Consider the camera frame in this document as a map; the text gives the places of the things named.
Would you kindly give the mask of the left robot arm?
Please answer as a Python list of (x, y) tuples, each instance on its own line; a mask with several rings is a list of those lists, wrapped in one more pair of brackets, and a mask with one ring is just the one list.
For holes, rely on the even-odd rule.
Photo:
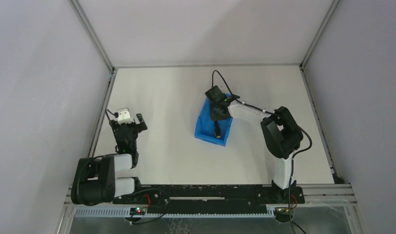
[(118, 179), (116, 172), (137, 166), (137, 138), (147, 125), (141, 113), (133, 118), (127, 109), (115, 116), (117, 119), (108, 120), (116, 141), (115, 153), (78, 161), (71, 189), (73, 204), (95, 206), (135, 191), (134, 178)]

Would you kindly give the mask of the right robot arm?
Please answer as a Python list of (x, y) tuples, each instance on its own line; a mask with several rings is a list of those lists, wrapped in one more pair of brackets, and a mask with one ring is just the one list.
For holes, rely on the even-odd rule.
[(220, 140), (226, 136), (220, 122), (242, 119), (260, 125), (266, 147), (274, 156), (274, 176), (272, 185), (280, 190), (289, 190), (292, 186), (293, 160), (300, 151), (303, 133), (290, 111), (281, 106), (273, 112), (252, 106), (239, 100), (235, 94), (225, 94), (218, 86), (205, 92), (209, 104), (209, 120), (212, 131), (209, 136)]

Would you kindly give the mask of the black yellow handled screwdriver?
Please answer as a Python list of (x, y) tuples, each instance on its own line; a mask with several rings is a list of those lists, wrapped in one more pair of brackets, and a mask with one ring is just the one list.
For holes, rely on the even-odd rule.
[(221, 138), (221, 129), (219, 127), (218, 121), (214, 121), (214, 134), (217, 139)]

